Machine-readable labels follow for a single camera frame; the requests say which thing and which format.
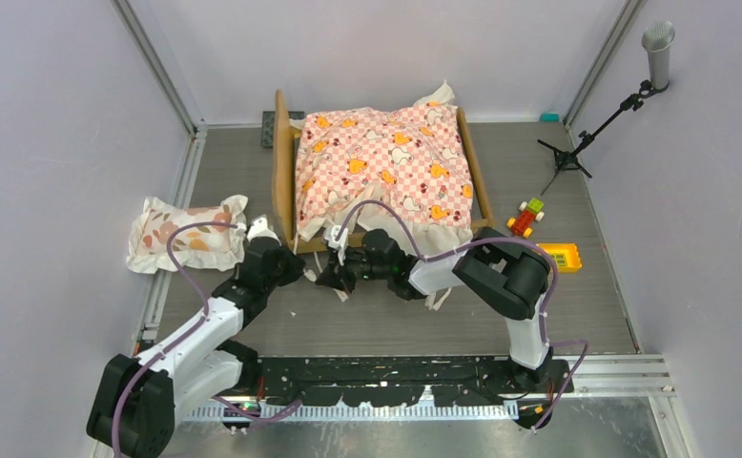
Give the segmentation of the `wooden pet bed frame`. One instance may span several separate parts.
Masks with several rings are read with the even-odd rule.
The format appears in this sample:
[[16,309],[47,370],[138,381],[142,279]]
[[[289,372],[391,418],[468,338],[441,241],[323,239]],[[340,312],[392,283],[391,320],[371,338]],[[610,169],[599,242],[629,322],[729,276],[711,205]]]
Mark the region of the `wooden pet bed frame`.
[[[472,140],[470,128],[466,119],[464,109],[459,109],[458,121],[462,131],[464,153],[470,164],[473,182],[475,185],[473,203],[473,233],[484,227],[494,227],[496,219],[491,205],[489,194],[485,188],[484,174],[481,162],[478,159]],[[295,157],[301,137],[301,130],[295,127],[295,122],[289,118],[290,110],[287,107],[282,90],[275,93],[275,131],[273,142],[273,202],[274,210],[278,217],[283,241],[298,253],[322,252],[325,244],[321,235],[310,241],[294,242],[295,223]],[[359,245],[363,230],[348,235],[352,246]]]

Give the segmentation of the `white floral pillow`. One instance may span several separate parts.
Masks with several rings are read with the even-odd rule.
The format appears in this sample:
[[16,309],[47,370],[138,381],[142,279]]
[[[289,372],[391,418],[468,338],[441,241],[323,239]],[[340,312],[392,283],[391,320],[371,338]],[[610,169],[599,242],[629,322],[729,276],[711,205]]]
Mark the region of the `white floral pillow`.
[[244,210],[249,199],[233,195],[217,206],[179,208],[146,198],[128,238],[126,266],[139,274],[177,266],[226,271],[244,258]]

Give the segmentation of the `pink checkered duck blanket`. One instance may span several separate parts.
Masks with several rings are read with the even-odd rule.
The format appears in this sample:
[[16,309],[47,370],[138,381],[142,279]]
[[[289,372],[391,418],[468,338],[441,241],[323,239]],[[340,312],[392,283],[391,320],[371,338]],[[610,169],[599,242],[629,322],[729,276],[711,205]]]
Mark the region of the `pink checkered duck blanket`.
[[335,224],[348,235],[384,230],[406,253],[433,256],[473,237],[475,185],[455,94],[391,112],[318,112],[295,122],[294,242]]

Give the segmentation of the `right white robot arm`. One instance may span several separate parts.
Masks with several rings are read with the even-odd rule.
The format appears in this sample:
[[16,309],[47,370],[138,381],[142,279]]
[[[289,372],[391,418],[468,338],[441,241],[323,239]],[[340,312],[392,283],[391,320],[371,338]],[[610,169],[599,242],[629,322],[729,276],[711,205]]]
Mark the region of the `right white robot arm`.
[[546,305],[558,266],[539,246],[489,227],[469,243],[432,257],[406,253],[382,229],[366,233],[357,248],[336,231],[325,240],[329,259],[317,285],[350,294],[359,280],[385,281],[406,301],[465,286],[505,318],[512,382],[530,392],[548,380],[553,349]]

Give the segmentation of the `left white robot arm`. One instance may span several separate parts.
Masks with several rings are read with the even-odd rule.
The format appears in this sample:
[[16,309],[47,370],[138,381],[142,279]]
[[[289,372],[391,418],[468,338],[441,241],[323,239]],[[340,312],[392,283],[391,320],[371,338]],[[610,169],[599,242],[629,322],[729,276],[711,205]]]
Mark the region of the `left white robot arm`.
[[273,237],[249,241],[243,262],[191,319],[147,350],[107,362],[87,434],[127,457],[157,457],[194,409],[228,389],[251,393],[260,377],[258,354],[234,337],[304,267]]

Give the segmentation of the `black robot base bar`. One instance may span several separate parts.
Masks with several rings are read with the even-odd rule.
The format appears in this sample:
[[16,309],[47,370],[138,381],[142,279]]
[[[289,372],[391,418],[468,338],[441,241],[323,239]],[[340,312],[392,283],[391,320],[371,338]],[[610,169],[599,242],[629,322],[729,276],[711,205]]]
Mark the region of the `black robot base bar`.
[[541,428],[573,391],[567,361],[524,369],[491,356],[263,358],[224,391],[263,419],[505,419]]

